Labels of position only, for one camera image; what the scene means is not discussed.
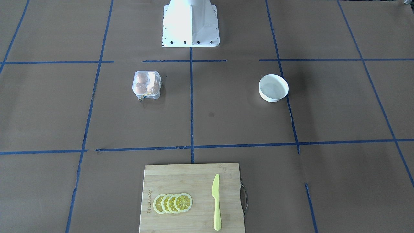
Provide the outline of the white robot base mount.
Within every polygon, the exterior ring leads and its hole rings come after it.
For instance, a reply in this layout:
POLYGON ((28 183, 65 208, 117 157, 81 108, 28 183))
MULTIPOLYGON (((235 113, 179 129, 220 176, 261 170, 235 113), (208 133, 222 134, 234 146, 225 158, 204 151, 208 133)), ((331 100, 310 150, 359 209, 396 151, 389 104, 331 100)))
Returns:
POLYGON ((216 5, 209 0, 171 0, 164 6, 162 46, 166 48, 220 45, 216 5))

